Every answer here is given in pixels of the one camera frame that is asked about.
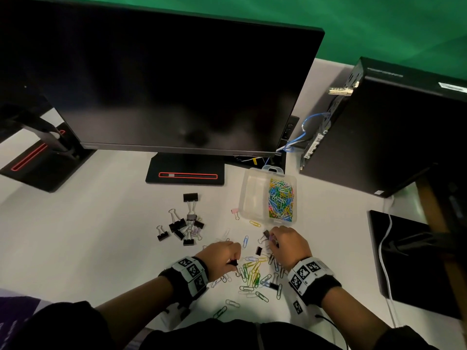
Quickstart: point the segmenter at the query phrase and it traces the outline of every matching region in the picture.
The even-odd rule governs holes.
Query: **left hand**
[[[209,282],[215,281],[229,271],[237,271],[237,267],[227,264],[229,260],[240,259],[242,247],[232,241],[217,242],[208,245],[195,255],[207,266]]]

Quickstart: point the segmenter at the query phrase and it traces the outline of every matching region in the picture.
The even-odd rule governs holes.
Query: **black desktop computer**
[[[0,0],[0,28],[83,149],[161,152],[147,182],[216,185],[222,156],[275,155],[324,36],[77,0]]]
[[[467,81],[361,58],[308,143],[300,173],[389,197],[462,159]]]

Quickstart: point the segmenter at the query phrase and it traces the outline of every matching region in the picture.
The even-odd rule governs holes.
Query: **green backdrop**
[[[467,79],[467,0],[93,0],[323,28],[318,58]]]

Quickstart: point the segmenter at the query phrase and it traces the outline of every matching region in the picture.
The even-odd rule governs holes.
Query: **plastic box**
[[[294,191],[292,222],[269,217],[269,183],[271,179],[289,183]],[[274,225],[291,226],[296,221],[296,178],[285,175],[279,167],[266,165],[262,169],[250,168],[243,177],[240,193],[239,213],[242,217]]]

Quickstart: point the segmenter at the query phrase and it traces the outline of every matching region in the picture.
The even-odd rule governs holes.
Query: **sleeve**
[[[434,346],[428,345],[420,335],[408,326],[389,329],[378,339],[374,350],[394,350],[397,348],[437,350]]]
[[[17,349],[115,349],[107,323],[86,302],[54,303],[31,317],[8,343]]]

